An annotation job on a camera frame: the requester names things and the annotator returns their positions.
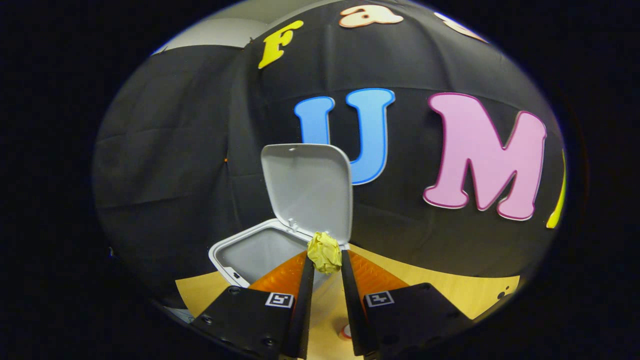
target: crumpled paper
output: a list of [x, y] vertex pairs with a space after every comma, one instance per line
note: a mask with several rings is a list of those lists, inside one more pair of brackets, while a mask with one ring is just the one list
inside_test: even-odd
[[342, 252], [338, 241], [327, 233], [316, 233], [307, 247], [307, 256], [314, 262], [316, 270], [332, 274], [342, 266]]

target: pink letter m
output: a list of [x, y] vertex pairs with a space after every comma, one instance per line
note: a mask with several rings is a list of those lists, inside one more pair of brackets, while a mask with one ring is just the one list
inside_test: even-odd
[[489, 114], [475, 97], [435, 94], [429, 105], [442, 116], [444, 146], [436, 185], [426, 188], [422, 198], [441, 208], [465, 207], [469, 196], [462, 189], [468, 164], [478, 210], [489, 208], [515, 176], [511, 192], [498, 203], [498, 214], [512, 220], [531, 218], [547, 137], [542, 121], [521, 111], [503, 147]]

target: orange gripper pad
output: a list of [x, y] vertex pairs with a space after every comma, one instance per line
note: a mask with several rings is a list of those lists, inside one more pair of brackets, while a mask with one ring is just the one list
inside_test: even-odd
[[265, 276], [249, 286], [249, 289], [266, 291], [268, 293], [293, 294], [298, 298], [298, 290], [302, 279], [302, 270], [307, 260], [307, 251], [303, 251], [293, 258], [278, 265]]
[[406, 282], [398, 279], [394, 274], [376, 265], [371, 260], [348, 250], [351, 268], [356, 279], [360, 303], [364, 307], [364, 295], [379, 293], [383, 291], [395, 290], [409, 286]]

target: blue letter u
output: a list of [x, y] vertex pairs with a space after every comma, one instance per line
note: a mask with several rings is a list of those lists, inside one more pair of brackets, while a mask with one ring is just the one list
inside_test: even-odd
[[[358, 110], [360, 155], [351, 162], [354, 185], [375, 180], [387, 163], [387, 106], [396, 100], [393, 91], [366, 88], [351, 92], [346, 102]], [[299, 102], [294, 113], [300, 118], [303, 143], [329, 144], [329, 111], [335, 102], [331, 97], [313, 97]]]

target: open lid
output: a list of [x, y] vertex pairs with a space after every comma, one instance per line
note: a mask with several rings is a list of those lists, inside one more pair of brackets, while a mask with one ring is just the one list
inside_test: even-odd
[[351, 237], [351, 165], [332, 145], [290, 143], [262, 149], [271, 207], [281, 223], [313, 236], [326, 232], [345, 245]]

